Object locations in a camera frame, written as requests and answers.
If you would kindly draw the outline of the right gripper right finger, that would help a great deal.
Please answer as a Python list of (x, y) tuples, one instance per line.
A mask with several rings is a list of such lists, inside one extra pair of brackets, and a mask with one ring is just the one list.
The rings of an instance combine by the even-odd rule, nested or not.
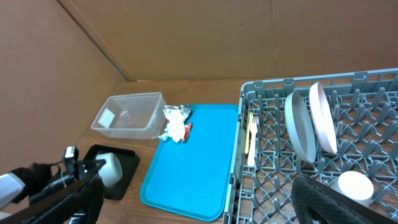
[(294, 179), (291, 197), (300, 224), (397, 224), (305, 175)]

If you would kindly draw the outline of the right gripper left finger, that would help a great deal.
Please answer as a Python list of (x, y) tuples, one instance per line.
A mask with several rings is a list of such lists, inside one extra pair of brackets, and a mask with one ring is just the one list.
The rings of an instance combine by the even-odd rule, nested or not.
[(104, 202), (104, 185), (99, 176), (79, 180), (65, 189), (1, 220), (17, 223), (96, 223)]

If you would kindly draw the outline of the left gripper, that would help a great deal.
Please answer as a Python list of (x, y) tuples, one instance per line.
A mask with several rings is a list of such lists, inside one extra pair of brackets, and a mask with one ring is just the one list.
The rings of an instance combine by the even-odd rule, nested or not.
[(59, 162), (50, 164), (33, 163), (33, 180), (35, 189), (29, 195), (29, 203), (35, 204), (40, 200), (67, 188), (76, 180), (81, 180), (91, 174), (97, 174), (106, 164), (105, 159), (79, 160), (79, 150), (75, 146), (68, 146)]

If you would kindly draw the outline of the grey bowl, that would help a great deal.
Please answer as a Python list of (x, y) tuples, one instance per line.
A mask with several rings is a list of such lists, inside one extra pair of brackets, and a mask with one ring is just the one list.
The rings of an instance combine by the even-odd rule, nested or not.
[(105, 165), (98, 171), (105, 187), (112, 187), (123, 177), (123, 170), (119, 159), (113, 153), (98, 154), (96, 160), (105, 160)]

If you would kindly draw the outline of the grey plate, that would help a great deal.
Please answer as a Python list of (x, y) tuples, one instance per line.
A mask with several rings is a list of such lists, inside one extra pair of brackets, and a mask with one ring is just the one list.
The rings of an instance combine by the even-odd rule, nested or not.
[(293, 91), (285, 100), (285, 123), (297, 157), (313, 163), (317, 156), (312, 119), (301, 94)]

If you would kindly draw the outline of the white napkin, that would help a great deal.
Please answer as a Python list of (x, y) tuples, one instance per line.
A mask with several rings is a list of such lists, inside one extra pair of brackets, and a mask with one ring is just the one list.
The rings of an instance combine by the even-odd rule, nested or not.
[(185, 119), (178, 112), (165, 115), (169, 121), (164, 129), (164, 133), (159, 136), (159, 139), (166, 141), (168, 139), (178, 143), (182, 141), (185, 133)]

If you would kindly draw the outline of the silver foil wrapper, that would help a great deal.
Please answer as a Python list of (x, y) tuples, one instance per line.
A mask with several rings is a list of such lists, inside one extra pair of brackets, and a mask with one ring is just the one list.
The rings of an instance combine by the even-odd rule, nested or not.
[(163, 112), (164, 115), (172, 114), (172, 113), (180, 113), (184, 119), (187, 119), (190, 116), (190, 113), (193, 110), (193, 105), (165, 105)]

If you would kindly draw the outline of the white plastic fork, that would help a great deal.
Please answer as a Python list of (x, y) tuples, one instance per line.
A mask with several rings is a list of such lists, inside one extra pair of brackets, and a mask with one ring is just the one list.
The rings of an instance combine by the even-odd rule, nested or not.
[(248, 165), (249, 166), (255, 165), (254, 155), (255, 155), (255, 151), (256, 151), (256, 134), (258, 132), (258, 129), (257, 129), (258, 122), (259, 122), (258, 115), (254, 115), (252, 122), (250, 124), (250, 127), (249, 127), (249, 130), (251, 133), (251, 140), (250, 140), (249, 152), (248, 152)]

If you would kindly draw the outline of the red ketchup packet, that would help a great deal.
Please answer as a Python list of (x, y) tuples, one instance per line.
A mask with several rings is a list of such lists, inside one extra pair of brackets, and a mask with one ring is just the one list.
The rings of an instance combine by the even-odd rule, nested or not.
[(183, 135), (182, 142), (185, 142), (185, 141), (188, 139), (188, 137), (189, 137), (189, 135), (190, 135), (190, 131), (191, 131), (191, 129), (192, 129), (192, 123), (186, 124), (186, 125), (184, 126), (184, 129), (185, 129), (185, 133), (184, 133), (184, 135)]

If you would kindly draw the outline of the pink plate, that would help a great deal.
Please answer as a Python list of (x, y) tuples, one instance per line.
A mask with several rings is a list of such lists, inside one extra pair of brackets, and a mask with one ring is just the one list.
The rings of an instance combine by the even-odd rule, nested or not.
[(336, 154), (338, 147), (335, 127), (328, 100), (320, 82), (316, 82), (310, 87), (309, 102), (318, 142), (326, 152)]

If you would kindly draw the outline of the yellow plastic spoon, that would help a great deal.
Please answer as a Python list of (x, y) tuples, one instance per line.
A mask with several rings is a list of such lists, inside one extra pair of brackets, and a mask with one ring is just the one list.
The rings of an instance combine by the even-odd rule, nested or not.
[(249, 153), (250, 125), (252, 123), (252, 119), (253, 119), (253, 113), (249, 112), (248, 123), (247, 123), (247, 128), (246, 128), (245, 145), (244, 145), (244, 153), (245, 154)]

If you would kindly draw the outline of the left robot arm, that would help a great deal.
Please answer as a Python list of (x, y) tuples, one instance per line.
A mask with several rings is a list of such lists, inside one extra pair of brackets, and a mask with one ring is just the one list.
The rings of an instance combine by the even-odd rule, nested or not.
[(97, 175), (106, 164), (104, 159), (80, 161), (78, 156), (77, 147), (68, 146), (59, 162), (33, 163), (1, 175), (1, 206), (19, 203), (26, 197), (30, 204), (36, 203), (78, 180)]

